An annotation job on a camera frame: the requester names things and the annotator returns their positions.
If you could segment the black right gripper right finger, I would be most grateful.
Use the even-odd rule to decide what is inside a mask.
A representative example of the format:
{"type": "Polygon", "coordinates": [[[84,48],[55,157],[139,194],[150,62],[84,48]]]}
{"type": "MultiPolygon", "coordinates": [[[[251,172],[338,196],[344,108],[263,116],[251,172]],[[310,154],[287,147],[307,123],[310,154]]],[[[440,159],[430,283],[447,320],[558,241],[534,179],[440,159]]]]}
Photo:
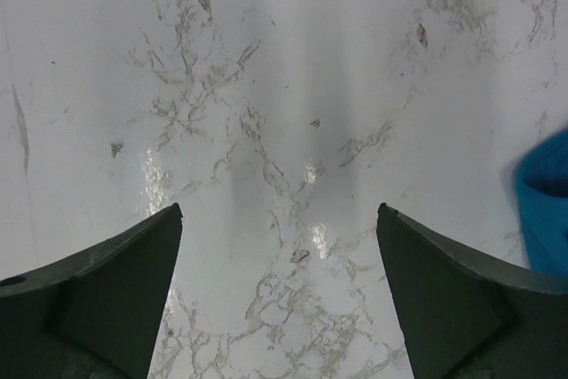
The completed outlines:
{"type": "Polygon", "coordinates": [[[436,233],[383,203],[376,236],[416,378],[565,378],[567,281],[436,233]]]}

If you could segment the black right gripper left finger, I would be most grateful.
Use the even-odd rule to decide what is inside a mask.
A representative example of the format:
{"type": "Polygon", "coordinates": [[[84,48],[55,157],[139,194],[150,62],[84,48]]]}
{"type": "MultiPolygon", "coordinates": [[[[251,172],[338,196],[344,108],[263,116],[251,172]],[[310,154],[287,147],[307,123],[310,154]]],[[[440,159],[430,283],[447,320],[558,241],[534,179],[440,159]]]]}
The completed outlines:
{"type": "Polygon", "coordinates": [[[182,236],[178,204],[1,281],[3,378],[145,378],[182,236]]]}

